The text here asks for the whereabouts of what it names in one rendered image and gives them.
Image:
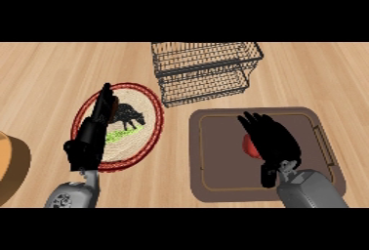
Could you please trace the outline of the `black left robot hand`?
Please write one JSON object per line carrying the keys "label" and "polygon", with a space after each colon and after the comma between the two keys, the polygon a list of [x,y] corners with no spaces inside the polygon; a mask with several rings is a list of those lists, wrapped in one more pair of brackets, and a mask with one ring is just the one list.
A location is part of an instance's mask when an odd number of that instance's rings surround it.
{"label": "black left robot hand", "polygon": [[71,171],[97,169],[115,102],[116,97],[112,94],[110,84],[105,83],[96,98],[91,115],[82,121],[77,137],[63,144]]}

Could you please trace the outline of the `round woven placemat red rim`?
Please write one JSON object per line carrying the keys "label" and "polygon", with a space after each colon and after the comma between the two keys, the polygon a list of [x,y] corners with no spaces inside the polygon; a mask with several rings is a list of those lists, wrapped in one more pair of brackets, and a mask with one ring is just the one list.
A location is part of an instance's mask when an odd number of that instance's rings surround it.
{"label": "round woven placemat red rim", "polygon": [[118,99],[113,122],[106,127],[99,172],[115,172],[134,166],[149,155],[159,139],[164,111],[152,89],[138,83],[110,86]]}

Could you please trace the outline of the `brown rectangular tray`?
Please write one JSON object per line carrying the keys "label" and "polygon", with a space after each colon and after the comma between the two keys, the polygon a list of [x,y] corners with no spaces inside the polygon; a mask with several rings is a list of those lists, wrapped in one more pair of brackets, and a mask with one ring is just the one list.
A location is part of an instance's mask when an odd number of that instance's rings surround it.
{"label": "brown rectangular tray", "polygon": [[237,121],[260,113],[279,122],[301,148],[302,170],[319,171],[339,193],[345,180],[314,111],[302,106],[199,109],[189,119],[190,189],[203,202],[277,201],[277,190],[261,186],[262,160],[243,151],[246,131]]}

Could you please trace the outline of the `round tan wooden object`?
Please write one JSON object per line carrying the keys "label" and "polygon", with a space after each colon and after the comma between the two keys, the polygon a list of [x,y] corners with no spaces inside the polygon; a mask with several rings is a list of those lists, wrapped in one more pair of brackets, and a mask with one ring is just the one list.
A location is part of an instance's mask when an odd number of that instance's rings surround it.
{"label": "round tan wooden object", "polygon": [[0,206],[15,195],[31,167],[26,143],[0,131]]}

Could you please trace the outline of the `red bell pepper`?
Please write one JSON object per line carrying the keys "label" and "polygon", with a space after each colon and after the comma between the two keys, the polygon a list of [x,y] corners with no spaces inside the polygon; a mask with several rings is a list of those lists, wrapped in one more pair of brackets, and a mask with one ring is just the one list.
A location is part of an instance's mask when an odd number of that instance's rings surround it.
{"label": "red bell pepper", "polygon": [[257,148],[255,148],[255,146],[254,146],[254,144],[252,144],[249,135],[245,135],[245,136],[243,136],[242,149],[243,149],[243,152],[245,152],[252,158],[261,159],[261,154],[260,154],[260,152],[257,151]]}

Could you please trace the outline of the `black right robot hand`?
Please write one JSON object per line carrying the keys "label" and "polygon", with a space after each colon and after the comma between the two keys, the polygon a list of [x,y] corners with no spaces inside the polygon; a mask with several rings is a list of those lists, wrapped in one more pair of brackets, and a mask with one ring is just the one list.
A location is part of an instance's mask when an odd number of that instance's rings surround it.
{"label": "black right robot hand", "polygon": [[283,162],[296,169],[301,164],[301,149],[286,128],[265,115],[248,111],[237,116],[242,127],[251,137],[251,142],[261,155],[261,185],[276,186],[277,171]]}

